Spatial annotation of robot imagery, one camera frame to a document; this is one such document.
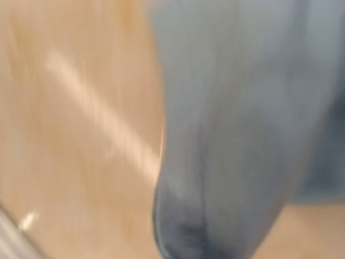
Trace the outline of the light blue printed t-shirt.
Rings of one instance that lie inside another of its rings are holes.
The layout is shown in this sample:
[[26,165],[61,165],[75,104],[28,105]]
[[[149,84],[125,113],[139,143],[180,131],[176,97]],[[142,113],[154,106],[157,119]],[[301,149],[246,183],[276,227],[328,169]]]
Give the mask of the light blue printed t-shirt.
[[344,202],[344,1],[160,1],[163,258],[250,258],[290,202]]

